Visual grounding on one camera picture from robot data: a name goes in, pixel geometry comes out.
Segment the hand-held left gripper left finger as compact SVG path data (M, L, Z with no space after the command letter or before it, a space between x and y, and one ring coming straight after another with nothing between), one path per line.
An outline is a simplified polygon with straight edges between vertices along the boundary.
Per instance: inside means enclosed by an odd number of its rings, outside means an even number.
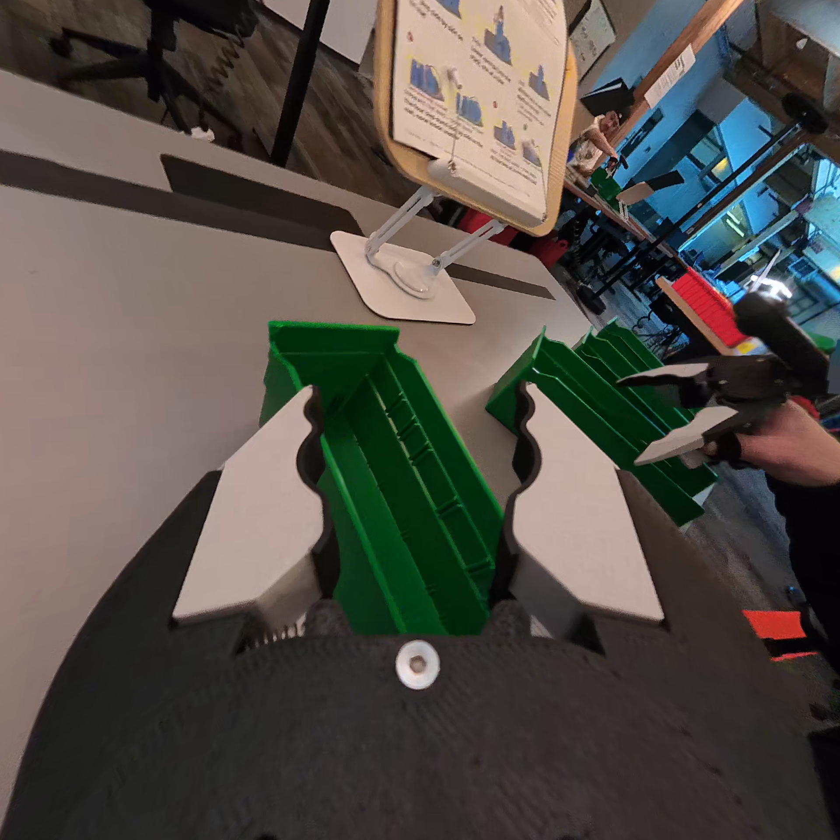
M298 624L340 575L325 470L320 389L304 386L218 474L172 618L245 615L268 633Z

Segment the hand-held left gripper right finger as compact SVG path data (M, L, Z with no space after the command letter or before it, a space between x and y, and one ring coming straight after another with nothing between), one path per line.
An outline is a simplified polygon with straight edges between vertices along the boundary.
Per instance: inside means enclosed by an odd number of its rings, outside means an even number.
M663 627L618 469L533 383L515 390L519 480L504 510L492 605L516 601L553 638L596 616Z

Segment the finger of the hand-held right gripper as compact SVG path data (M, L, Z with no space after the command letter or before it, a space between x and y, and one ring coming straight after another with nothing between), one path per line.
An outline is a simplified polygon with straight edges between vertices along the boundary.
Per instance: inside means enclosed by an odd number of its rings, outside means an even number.
M673 429L649 444L633 463L635 466L647 466L678 459L688 468L703 466L710 460L705 454L707 442L728 434L740 422L741 413L735 408L705 407L687 425Z
M616 387L675 386L702 387L707 380L709 363L661 365L648 371L626 376L616 382Z

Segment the stack of nested green bins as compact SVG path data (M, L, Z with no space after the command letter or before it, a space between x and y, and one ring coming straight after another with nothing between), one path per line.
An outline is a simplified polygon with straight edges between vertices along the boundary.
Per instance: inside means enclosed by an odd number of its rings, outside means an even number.
M551 339L543 327L495 384L486 410L515 429L520 381L535 384L620 469L631 472L679 527L699 519L718 481L707 465L689 468L678 457L635 466L653 443L693 419L697 410L675 406L656 390L618 381L662 366L630 329L611 321L590 329L574 346Z

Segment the green plastic bin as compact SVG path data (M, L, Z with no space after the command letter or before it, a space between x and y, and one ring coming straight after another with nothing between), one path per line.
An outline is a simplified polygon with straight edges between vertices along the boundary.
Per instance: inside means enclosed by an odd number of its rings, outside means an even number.
M320 390L334 599L365 635L478 635L503 513L399 329L270 321L260 425Z

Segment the person's right forearm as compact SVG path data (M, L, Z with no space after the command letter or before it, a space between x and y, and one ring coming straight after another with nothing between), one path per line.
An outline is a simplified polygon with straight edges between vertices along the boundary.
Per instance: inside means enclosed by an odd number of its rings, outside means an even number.
M791 567L828 639L839 641L839 485L798 486L767 476L785 523Z

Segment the person's right hand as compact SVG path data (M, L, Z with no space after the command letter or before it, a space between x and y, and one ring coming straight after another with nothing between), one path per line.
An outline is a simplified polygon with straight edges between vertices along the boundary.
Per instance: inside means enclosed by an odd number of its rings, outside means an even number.
M839 443L805 408L787 401L751 434L736 434L738 446L724 440L708 442L703 453L724 460L729 455L767 476L800 487L832 487L839 482Z

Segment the red ribbed crate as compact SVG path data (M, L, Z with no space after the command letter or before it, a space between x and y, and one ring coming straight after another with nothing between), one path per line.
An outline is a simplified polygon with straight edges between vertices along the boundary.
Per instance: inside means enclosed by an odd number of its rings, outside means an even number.
M672 283L672 288L724 345L733 349L748 340L738 327L730 300L704 276L690 269Z

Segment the orange traffic cone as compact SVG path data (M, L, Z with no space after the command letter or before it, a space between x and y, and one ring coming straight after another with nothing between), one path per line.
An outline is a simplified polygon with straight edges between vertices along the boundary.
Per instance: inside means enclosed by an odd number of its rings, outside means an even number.
M817 655L818 646L807 635L799 612L743 610L758 639L772 661Z

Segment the printed board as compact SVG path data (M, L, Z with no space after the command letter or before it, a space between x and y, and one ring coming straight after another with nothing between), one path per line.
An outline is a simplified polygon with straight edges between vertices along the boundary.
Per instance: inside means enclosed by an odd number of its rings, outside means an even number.
M388 159L524 232L559 215L577 81L563 2L377 4L374 124Z

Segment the black table strip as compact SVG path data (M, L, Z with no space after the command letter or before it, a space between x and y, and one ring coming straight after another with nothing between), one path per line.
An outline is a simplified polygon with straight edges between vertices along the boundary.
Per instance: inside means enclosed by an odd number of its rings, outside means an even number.
M322 322L388 329L423 341L428 320L368 308L336 254L333 227L125 182L14 152L2 184L5 340L45 347L165 351L208 340L257 363L266 324Z

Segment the black pole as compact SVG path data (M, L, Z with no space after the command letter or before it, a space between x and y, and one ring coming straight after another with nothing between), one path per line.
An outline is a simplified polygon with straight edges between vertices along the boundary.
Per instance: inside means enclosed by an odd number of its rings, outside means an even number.
M290 158L329 6L330 1L310 1L308 6L269 153L270 162L279 167L285 168Z

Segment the black office chair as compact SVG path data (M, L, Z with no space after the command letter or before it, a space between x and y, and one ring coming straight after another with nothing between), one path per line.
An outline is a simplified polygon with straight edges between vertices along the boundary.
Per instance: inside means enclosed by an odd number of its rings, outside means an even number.
M228 76L245 49L246 40L255 33L265 3L145 1L144 4L150 10L150 33L143 48L71 28L61 29L58 36L51 38L49 47L60 58L70 57L76 41L111 58L63 72L58 76L58 86L67 88L76 82L142 79L147 98L163 102L164 115L172 117L180 132L210 140L207 117L211 117L230 132L228 146L241 151L242 130L215 107L211 97L224 90ZM165 53L176 51L175 26L179 23L187 23L222 41L200 88L187 81L165 57Z

